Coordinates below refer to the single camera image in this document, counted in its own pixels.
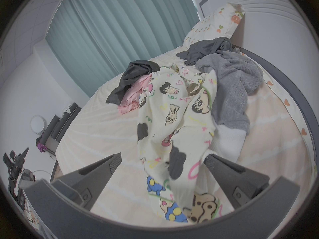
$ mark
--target pink star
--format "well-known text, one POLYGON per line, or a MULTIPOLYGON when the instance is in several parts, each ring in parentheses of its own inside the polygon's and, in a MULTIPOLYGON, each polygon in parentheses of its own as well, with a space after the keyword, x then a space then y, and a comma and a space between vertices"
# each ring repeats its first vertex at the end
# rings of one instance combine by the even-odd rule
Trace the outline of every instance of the pink star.
POLYGON ((183 74, 184 74, 184 76, 185 76, 186 74, 188 74, 188 69, 185 69, 185 70, 183 71, 183 74))
POLYGON ((190 98, 180 98, 180 101, 184 100, 185 102, 187 102, 188 99, 190 100, 190 98))

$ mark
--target teal curtain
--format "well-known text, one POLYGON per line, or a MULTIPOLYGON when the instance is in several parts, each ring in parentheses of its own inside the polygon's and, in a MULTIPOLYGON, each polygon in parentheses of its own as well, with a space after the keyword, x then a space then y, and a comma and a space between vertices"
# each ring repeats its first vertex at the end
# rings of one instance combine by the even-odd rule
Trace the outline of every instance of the teal curtain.
POLYGON ((129 62, 182 45, 198 21, 192 0, 63 0, 46 40, 91 97, 129 62))

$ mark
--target bed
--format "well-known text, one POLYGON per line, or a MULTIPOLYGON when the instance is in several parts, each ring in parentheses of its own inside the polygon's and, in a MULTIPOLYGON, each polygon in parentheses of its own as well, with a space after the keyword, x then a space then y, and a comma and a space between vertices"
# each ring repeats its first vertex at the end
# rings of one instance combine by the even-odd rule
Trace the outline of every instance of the bed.
MULTIPOLYGON (((206 17, 198 24, 207 23, 208 26, 208 20, 206 17)), ((220 23, 215 25, 220 29, 217 33, 226 28, 225 25, 220 28, 220 23)), ((235 29, 236 25, 233 23, 227 28, 232 32, 230 37, 235 29)), ((207 32, 194 35, 195 38, 186 37, 183 46, 150 61, 159 66, 170 63, 176 63, 179 67, 185 66, 184 60, 178 58, 176 54, 187 50, 191 40, 208 38, 207 32)), ((259 66, 264 72, 264 81, 248 97, 245 112, 250 120, 250 133, 245 139, 237 163, 267 174, 270 177, 269 183, 282 175, 300 185, 297 200, 285 218, 287 221, 305 199, 316 176, 312 143, 306 123, 293 98, 261 65, 259 66)), ((198 72, 195 66, 188 66, 187 69, 198 72)), ((121 75, 102 85, 71 123, 56 150, 61 171, 63 174, 70 173, 104 157, 121 153, 122 163, 91 212, 110 220, 136 226, 187 225, 158 217, 150 207, 144 182, 145 172, 137 155, 138 109, 121 115, 116 105, 105 103, 111 91, 118 86, 121 75)), ((232 209, 221 189, 218 189, 214 195, 225 207, 232 209)))

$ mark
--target yellow dot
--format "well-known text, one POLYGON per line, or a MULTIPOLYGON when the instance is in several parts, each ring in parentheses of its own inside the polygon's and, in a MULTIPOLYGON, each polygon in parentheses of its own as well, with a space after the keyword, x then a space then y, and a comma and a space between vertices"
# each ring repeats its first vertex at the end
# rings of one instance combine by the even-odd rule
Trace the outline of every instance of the yellow dot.
POLYGON ((173 210, 173 213, 175 216, 178 216, 181 214, 181 209, 179 207, 176 207, 174 210, 173 210))
POLYGON ((171 213, 168 218, 169 218, 170 221, 174 221, 175 220, 175 215, 173 213, 171 213))

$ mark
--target air conditioner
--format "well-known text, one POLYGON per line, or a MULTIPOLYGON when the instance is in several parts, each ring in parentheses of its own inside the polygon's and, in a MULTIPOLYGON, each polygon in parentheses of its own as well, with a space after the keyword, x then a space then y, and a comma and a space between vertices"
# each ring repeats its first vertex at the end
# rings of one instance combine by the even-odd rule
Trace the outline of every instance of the air conditioner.
POLYGON ((2 53, 2 49, 0 49, 0 75, 2 75, 4 70, 5 70, 5 66, 4 66, 4 60, 3 60, 3 53, 2 53))

